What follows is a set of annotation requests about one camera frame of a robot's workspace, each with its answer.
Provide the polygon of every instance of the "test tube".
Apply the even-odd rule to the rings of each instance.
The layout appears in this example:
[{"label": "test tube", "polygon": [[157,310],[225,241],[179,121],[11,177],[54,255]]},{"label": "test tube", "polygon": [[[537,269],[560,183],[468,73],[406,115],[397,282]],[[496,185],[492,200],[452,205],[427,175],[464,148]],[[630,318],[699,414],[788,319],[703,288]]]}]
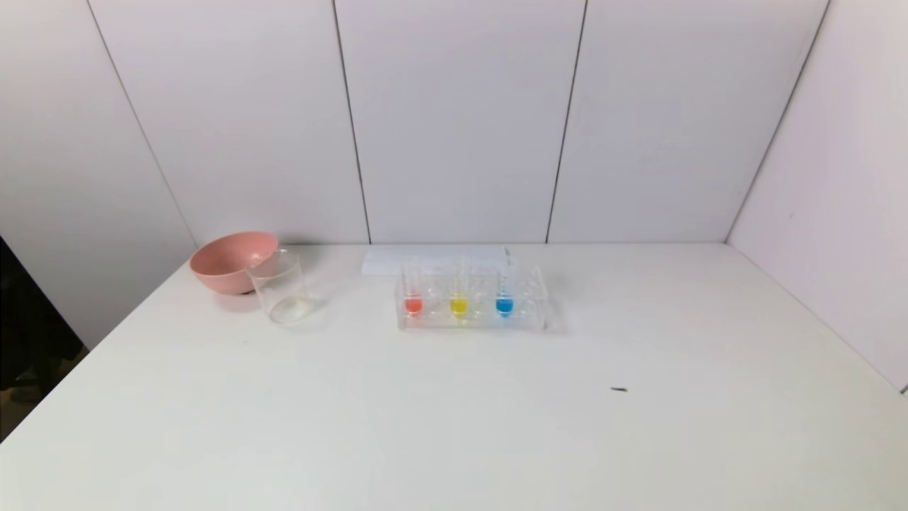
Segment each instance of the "test tube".
[{"label": "test tube", "polygon": [[419,316],[422,312],[422,286],[420,285],[419,258],[412,257],[404,262],[403,274],[403,308],[407,316]]},{"label": "test tube", "polygon": [[501,317],[510,317],[514,312],[514,284],[517,279],[517,262],[508,259],[508,265],[498,271],[498,296],[495,310]]},{"label": "test tube", "polygon": [[469,288],[469,268],[466,257],[458,260],[454,272],[454,281],[451,284],[450,307],[451,314],[454,317],[463,317],[469,311],[469,300],[467,298]]}]

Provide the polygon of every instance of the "white paper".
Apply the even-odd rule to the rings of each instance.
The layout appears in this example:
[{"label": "white paper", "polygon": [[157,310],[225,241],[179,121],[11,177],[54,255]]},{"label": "white paper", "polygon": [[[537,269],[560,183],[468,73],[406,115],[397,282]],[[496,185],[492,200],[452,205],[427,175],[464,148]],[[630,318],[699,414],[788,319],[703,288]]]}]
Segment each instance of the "white paper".
[{"label": "white paper", "polygon": [[418,257],[423,271],[438,273],[465,256],[473,265],[503,268],[508,264],[507,251],[501,245],[376,245],[362,260],[362,274],[395,276],[400,266]]}]

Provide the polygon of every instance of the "pink bowl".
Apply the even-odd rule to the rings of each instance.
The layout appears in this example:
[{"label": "pink bowl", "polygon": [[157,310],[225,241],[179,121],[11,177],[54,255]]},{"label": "pink bowl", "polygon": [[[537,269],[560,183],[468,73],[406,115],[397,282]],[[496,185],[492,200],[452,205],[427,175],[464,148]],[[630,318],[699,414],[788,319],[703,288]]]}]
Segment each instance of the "pink bowl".
[{"label": "pink bowl", "polygon": [[200,248],[189,260],[196,277],[223,295],[241,295],[253,290],[246,266],[263,261],[278,249],[277,236],[256,231],[218,238]]}]

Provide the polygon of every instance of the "blue liquid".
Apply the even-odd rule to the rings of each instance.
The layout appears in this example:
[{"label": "blue liquid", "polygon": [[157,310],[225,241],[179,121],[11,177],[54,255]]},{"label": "blue liquid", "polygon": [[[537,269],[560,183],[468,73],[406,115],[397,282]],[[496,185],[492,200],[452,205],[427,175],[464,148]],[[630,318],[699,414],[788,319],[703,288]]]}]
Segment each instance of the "blue liquid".
[{"label": "blue liquid", "polygon": [[514,298],[511,298],[511,295],[498,295],[498,299],[495,300],[495,309],[501,317],[510,316],[510,313],[514,311]]}]

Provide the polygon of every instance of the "red liquid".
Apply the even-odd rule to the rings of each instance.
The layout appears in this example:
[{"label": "red liquid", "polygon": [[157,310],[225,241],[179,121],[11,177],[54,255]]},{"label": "red liquid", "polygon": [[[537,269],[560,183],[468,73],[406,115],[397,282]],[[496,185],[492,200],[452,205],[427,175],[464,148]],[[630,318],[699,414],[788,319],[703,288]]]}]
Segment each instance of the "red liquid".
[{"label": "red liquid", "polygon": [[422,310],[422,298],[404,298],[403,308],[407,309],[411,316],[419,314]]}]

